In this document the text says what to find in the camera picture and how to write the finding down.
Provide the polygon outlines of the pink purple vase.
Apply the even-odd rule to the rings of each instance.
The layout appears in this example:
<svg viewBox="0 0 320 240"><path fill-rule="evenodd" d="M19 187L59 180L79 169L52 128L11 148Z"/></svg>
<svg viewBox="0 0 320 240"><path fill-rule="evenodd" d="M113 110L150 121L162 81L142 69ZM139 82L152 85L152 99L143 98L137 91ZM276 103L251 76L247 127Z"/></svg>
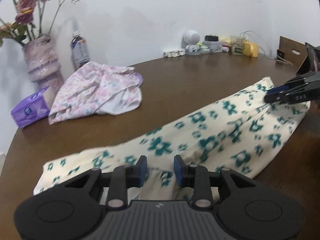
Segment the pink purple vase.
<svg viewBox="0 0 320 240"><path fill-rule="evenodd" d="M36 83L38 89L51 87L57 94L64 81L60 72L61 64L50 36L44 34L28 42L22 51L28 66L29 80Z"/></svg>

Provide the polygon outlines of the black phone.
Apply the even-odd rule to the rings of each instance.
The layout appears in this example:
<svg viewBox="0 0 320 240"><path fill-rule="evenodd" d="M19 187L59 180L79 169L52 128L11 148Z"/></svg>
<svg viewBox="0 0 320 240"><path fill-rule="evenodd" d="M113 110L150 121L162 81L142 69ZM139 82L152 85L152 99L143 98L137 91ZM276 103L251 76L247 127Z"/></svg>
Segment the black phone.
<svg viewBox="0 0 320 240"><path fill-rule="evenodd" d="M280 51L279 49L277 50L277 57L276 59L281 60L281 61L285 61L284 59L284 53L282 51Z"/></svg>

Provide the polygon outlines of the green white small boxes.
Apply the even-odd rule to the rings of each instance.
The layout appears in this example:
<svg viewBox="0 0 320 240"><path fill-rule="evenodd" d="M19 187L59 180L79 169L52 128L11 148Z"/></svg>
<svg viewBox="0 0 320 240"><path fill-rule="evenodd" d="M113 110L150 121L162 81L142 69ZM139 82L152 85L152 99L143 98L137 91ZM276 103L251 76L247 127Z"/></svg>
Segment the green white small boxes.
<svg viewBox="0 0 320 240"><path fill-rule="evenodd" d="M197 45L199 46L199 53L200 54L209 54L209 53L211 53L211 49L206 44L203 44L203 43L199 42Z"/></svg>

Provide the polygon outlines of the yellow mug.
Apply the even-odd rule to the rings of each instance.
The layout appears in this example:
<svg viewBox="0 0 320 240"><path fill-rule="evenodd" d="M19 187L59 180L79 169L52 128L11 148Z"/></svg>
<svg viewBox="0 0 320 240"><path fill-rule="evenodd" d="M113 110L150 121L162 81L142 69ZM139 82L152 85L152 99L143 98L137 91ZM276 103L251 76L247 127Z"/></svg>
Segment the yellow mug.
<svg viewBox="0 0 320 240"><path fill-rule="evenodd" d="M252 43L249 41L244 41L243 42L244 49L243 49L243 54L247 57L258 57L259 54L259 45L256 43Z"/></svg>

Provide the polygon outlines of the glass cup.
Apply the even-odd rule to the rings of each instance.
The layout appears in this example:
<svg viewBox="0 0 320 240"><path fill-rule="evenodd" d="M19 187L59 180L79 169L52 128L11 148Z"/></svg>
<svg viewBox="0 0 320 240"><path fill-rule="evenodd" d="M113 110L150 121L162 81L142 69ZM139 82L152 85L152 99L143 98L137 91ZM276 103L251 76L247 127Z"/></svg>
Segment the glass cup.
<svg viewBox="0 0 320 240"><path fill-rule="evenodd" d="M244 51L245 38L243 36L230 36L231 53L233 55L242 55Z"/></svg>

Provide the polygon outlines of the white power strip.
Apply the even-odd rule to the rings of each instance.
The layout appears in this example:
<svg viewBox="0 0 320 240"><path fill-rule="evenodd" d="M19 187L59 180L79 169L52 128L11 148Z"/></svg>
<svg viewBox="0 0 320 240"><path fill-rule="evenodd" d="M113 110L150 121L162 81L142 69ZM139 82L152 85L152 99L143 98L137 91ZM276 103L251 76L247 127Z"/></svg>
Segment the white power strip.
<svg viewBox="0 0 320 240"><path fill-rule="evenodd" d="M166 58L179 57L184 55L185 55L185 49L167 50L163 52L163 57L166 57Z"/></svg>

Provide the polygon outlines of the white tin box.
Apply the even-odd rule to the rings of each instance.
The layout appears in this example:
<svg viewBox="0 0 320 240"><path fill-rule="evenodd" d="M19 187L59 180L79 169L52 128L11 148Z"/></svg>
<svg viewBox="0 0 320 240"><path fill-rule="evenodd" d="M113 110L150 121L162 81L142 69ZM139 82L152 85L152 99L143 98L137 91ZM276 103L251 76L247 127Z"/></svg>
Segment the white tin box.
<svg viewBox="0 0 320 240"><path fill-rule="evenodd" d="M222 42L219 41L204 41L204 45L208 47L211 53L221 53L223 52Z"/></svg>

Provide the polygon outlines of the pink floral garment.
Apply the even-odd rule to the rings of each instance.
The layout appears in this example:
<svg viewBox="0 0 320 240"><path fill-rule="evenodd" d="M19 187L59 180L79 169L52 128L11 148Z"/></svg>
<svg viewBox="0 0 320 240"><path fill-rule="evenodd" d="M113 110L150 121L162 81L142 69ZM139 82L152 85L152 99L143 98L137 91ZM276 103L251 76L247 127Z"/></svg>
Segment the pink floral garment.
<svg viewBox="0 0 320 240"><path fill-rule="evenodd" d="M90 115L120 115L142 101L143 77L134 67L114 67L90 61L73 73L58 91L49 124Z"/></svg>

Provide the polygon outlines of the tablet with screen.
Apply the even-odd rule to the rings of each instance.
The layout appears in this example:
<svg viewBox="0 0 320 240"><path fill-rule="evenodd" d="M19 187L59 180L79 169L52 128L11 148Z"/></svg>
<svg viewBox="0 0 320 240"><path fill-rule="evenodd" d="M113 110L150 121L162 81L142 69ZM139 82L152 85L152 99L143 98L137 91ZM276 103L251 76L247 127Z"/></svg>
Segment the tablet with screen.
<svg viewBox="0 0 320 240"><path fill-rule="evenodd" d="M319 72L320 70L320 49L319 46L314 47L308 42L305 43L307 57L298 68L296 74L303 75L308 72Z"/></svg>

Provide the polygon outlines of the white astronaut figurine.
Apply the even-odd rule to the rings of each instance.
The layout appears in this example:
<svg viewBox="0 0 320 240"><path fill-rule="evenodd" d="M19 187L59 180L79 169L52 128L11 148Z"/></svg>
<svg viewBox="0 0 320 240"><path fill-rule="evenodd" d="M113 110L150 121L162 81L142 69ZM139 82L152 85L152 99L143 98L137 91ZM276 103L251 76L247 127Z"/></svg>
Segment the white astronaut figurine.
<svg viewBox="0 0 320 240"><path fill-rule="evenodd" d="M200 46L198 45L200 41L200 35L195 30L185 31L182 36L182 43L187 55L199 55Z"/></svg>

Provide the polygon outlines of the cream green floral dress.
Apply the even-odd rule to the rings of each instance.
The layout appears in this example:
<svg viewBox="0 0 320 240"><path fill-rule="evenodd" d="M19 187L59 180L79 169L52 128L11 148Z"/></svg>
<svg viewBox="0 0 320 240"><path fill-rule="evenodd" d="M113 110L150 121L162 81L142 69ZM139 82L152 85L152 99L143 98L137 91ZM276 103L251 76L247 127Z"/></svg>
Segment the cream green floral dress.
<svg viewBox="0 0 320 240"><path fill-rule="evenodd" d="M202 165L213 172L231 168L253 178L276 157L310 108L309 102L265 103L263 98L272 87L272 80L265 77L123 144L91 148L49 161L33 193L39 194L92 168L111 172L118 166L133 165L142 155L148 162L145 182L141 189L129 190L129 200L189 200L191 190L177 186L175 155L186 164Z"/></svg>

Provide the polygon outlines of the brown cardboard stand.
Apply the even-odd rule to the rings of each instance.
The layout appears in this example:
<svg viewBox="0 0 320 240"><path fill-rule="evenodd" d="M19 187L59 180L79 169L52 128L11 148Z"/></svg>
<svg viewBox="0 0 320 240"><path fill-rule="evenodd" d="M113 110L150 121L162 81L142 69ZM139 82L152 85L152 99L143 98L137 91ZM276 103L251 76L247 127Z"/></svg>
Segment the brown cardboard stand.
<svg viewBox="0 0 320 240"><path fill-rule="evenodd" d="M305 44L283 36L279 39L278 49L284 53L285 61L291 62L296 67L299 67L307 57Z"/></svg>

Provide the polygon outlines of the black charger block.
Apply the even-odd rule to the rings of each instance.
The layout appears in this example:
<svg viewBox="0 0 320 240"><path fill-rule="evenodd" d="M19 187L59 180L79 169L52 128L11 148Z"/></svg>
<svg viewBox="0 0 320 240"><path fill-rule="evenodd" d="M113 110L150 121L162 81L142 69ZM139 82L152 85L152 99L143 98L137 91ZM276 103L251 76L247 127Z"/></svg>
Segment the black charger block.
<svg viewBox="0 0 320 240"><path fill-rule="evenodd" d="M219 37L216 35L205 35L204 36L204 40L208 41L208 42L218 42L219 41Z"/></svg>

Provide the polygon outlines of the purple tissue pack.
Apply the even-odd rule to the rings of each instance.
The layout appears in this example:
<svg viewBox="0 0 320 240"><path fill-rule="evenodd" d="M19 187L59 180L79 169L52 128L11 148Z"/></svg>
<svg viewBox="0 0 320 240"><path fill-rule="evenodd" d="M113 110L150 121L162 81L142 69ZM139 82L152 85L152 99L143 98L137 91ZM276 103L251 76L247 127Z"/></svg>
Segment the purple tissue pack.
<svg viewBox="0 0 320 240"><path fill-rule="evenodd" d="M18 128L25 128L46 118L50 113L54 99L53 88L44 87L18 103L11 111L11 117Z"/></svg>

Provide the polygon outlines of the plastic drink bottle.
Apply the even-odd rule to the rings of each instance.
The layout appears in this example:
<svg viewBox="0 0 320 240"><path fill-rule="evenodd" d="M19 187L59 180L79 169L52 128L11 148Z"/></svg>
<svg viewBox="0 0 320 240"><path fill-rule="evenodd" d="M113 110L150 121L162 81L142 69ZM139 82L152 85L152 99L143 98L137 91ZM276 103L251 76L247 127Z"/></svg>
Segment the plastic drink bottle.
<svg viewBox="0 0 320 240"><path fill-rule="evenodd" d="M72 59L75 70L81 68L90 61L86 40L81 36L80 31L73 33L71 41Z"/></svg>

